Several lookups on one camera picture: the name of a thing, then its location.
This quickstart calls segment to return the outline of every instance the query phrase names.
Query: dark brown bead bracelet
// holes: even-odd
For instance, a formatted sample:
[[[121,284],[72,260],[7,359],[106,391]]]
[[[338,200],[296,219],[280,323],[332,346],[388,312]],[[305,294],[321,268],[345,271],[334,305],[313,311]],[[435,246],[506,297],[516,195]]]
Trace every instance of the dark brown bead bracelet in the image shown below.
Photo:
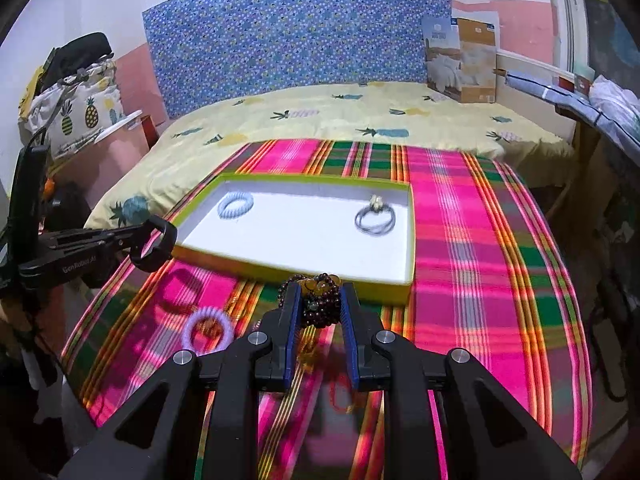
[[[282,306],[289,283],[298,282],[302,287],[302,328],[324,328],[340,322],[340,278],[326,272],[313,278],[294,274],[278,290],[278,306]]]

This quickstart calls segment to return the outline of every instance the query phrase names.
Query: bed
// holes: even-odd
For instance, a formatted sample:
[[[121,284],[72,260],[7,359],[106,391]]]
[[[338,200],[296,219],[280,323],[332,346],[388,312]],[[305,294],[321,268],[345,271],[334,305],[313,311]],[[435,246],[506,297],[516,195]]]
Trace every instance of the bed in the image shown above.
[[[425,8],[447,16],[450,0],[170,0],[148,10],[176,120],[87,226],[172,219],[222,171],[407,182],[412,291],[406,305],[366,307],[420,348],[468,348],[579,466],[588,353],[569,275],[527,189],[565,184],[573,150],[499,104],[429,89]],[[223,308],[240,336],[275,307],[277,287],[176,260],[147,275],[125,260],[66,343],[69,384],[100,426],[178,349],[194,309]],[[194,345],[207,351],[219,336],[202,326]],[[349,391],[339,326],[301,338],[294,388],[260,398],[259,477],[380,478],[382,396]]]

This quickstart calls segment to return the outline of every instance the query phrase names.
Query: yellow bed sheet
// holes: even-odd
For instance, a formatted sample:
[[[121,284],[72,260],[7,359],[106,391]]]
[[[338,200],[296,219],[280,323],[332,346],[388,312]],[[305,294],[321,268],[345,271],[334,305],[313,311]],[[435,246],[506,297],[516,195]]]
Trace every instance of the yellow bed sheet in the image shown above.
[[[175,121],[108,191],[86,226],[163,215],[248,142],[318,138],[459,150],[511,164],[529,187],[562,186],[572,147],[499,104],[459,104],[427,85],[369,82],[289,88],[209,105]]]

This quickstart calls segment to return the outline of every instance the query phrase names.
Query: product box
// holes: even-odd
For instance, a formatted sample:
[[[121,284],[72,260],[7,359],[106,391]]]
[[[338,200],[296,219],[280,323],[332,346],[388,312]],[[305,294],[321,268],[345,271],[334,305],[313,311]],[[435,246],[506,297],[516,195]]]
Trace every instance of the product box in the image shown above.
[[[238,218],[221,218],[221,200],[235,192],[250,194],[252,206]],[[354,224],[374,194],[394,210],[395,225],[384,236]],[[370,214],[363,221],[381,219]],[[173,224],[176,259],[251,280],[279,285],[299,272],[327,272],[353,282],[361,300],[382,304],[406,304],[414,280],[414,198],[402,182],[221,173]]]
[[[464,18],[422,18],[427,85],[461,103],[495,102],[495,27]]]

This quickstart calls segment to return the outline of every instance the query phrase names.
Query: light blue coil hair tie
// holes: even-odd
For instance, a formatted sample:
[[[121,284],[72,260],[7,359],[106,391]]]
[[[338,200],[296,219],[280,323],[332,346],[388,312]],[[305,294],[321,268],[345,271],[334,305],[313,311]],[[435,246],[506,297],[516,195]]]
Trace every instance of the light blue coil hair tie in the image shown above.
[[[232,202],[242,201],[241,204],[229,207]],[[251,193],[233,191],[227,193],[218,204],[218,216],[224,219],[239,218],[248,213],[254,206],[254,196]]]

